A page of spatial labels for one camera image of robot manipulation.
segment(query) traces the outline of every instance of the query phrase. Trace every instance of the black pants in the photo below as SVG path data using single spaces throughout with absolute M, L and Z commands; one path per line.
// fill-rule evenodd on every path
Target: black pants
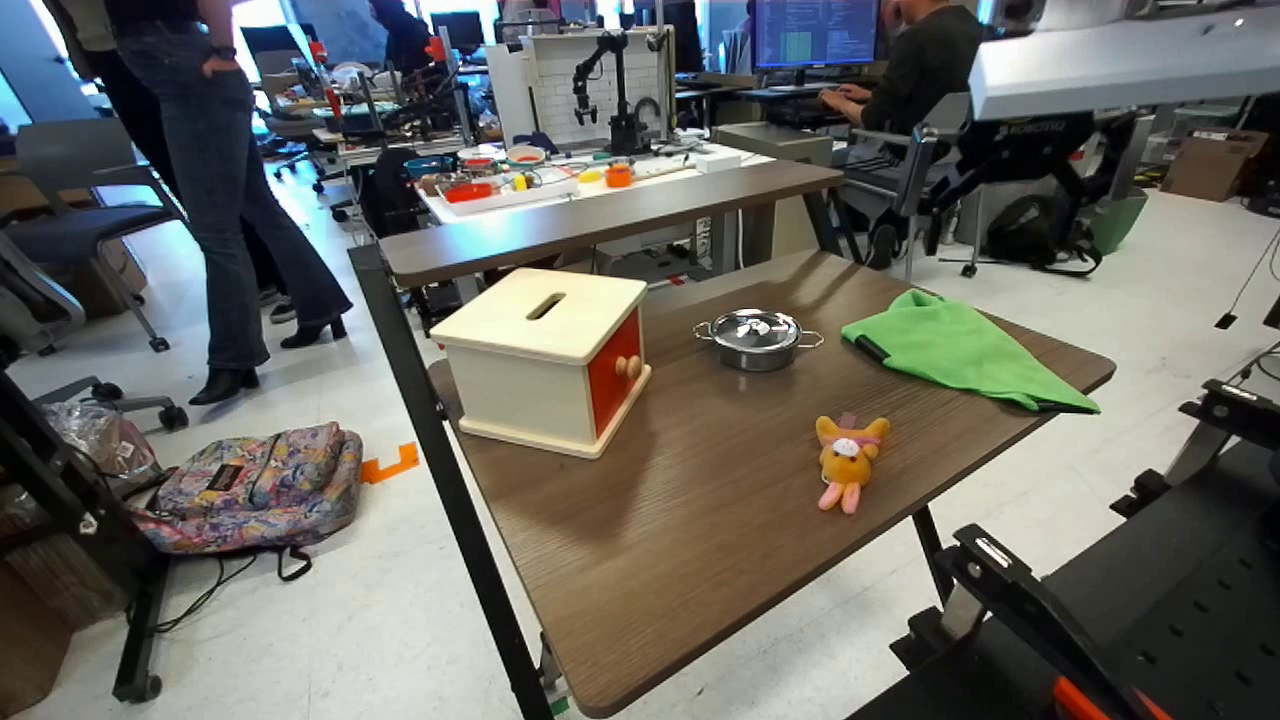
M 109 94 L 125 134 L 130 136 L 130 144 L 147 155 L 147 163 L 159 173 L 168 192 L 179 201 L 156 98 L 127 72 L 127 63 L 117 52 L 84 52 L 84 59 L 103 82 L 103 94 Z M 278 270 L 275 270 L 268 243 L 243 220 L 239 220 L 239 232 L 247 241 L 254 289 L 285 293 L 285 280 L 278 280 Z

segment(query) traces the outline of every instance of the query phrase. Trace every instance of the brown tabletop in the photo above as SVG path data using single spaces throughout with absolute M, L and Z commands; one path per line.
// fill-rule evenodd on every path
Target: brown tabletop
M 839 173 L 816 163 L 748 163 L 692 173 L 679 182 L 636 184 L 593 201 L 493 213 L 470 223 L 419 228 L 380 241 L 400 285 L 427 285 L 493 265 L 541 260 L 568 250 L 593 250 L 624 232 L 684 223 L 728 209 L 772 209 L 839 184 Z
M 614 711 L 780 606 L 1048 417 L 905 379 L 839 346 L 906 285 L 837 258 L 782 258 L 653 293 L 653 384 L 598 461 L 463 437 L 463 456 L 585 711 Z M 755 305 L 822 346 L 737 375 L 692 323 Z M 1003 323 L 1075 387 L 1104 356 Z M 893 439 L 856 517 L 819 512 L 819 412 L 886 417 Z

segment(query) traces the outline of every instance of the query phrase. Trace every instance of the orange toy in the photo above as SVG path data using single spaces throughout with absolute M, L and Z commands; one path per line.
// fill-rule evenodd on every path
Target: orange toy
M 826 485 L 816 507 L 826 512 L 839 503 L 842 517 L 853 517 L 865 485 L 872 481 L 886 420 L 875 417 L 869 427 L 856 427 L 848 417 L 839 417 L 839 425 L 830 417 L 819 417 L 812 434 L 819 439 L 819 481 Z

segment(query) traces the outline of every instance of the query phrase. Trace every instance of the green cloth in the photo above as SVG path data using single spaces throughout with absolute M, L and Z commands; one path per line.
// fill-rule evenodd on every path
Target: green cloth
M 969 305 L 905 293 L 886 314 L 842 323 L 839 336 L 883 369 L 942 387 L 981 393 L 1026 412 L 1094 412 L 1094 399 L 1045 369 L 1021 342 Z

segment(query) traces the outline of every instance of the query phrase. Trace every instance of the floor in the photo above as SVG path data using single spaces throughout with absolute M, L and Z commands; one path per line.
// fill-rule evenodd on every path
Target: floor
M 329 220 L 302 184 L 285 182 L 278 195 L 345 289 L 360 295 L 345 258 L 350 235 Z M 1034 571 L 1053 571 L 1104 535 L 1115 526 L 1106 500 L 1124 498 L 1137 474 L 1166 468 L 1178 453 L 1192 420 L 1177 410 L 1202 379 L 1227 375 L 1277 346 L 1277 334 L 1259 323 L 1277 299 L 1277 258 L 1238 295 L 1237 328 L 1217 328 L 1277 232 L 1277 220 L 1248 216 L 1237 205 L 1152 192 L 1137 232 L 1092 280 L 992 265 L 975 280 L 959 280 L 959 265 L 915 260 L 915 285 L 1120 366 L 1115 379 L 1094 393 L 1099 417 L 1061 417 L 981 468 L 935 503 L 940 530 L 981 519 Z M 197 393 L 205 379 L 197 243 L 172 228 L 135 235 L 130 254 L 151 278 L 147 314 L 168 334 L 172 351 L 151 356 L 127 315 L 103 321 L 70 334 L 55 356 L 24 356 L 10 375 L 27 393 L 84 374 L 179 399 Z M 179 463 L 215 437 L 317 420 L 340 420 L 363 437 L 373 461 L 394 461 L 411 434 L 368 314 L 356 309 L 346 334 L 340 346 L 275 351 L 265 366 L 260 393 L 215 412 L 193 410 L 185 434 L 151 434 L 159 461 Z M 168 615 L 207 581 L 212 566 L 185 566 L 168 587 Z M 653 689 L 624 717 L 848 717 L 898 675 L 886 643 L 922 606 L 931 606 L 931 583 L 915 535 L 896 530 Z M 317 548 L 309 581 L 278 583 L 273 566 L 260 560 L 165 637 L 151 656 L 165 675 L 159 701 L 140 710 L 113 701 L 118 639 L 118 622 L 80 634 L 55 691 L 24 720 L 516 717 L 423 468 L 368 490 L 360 519 Z

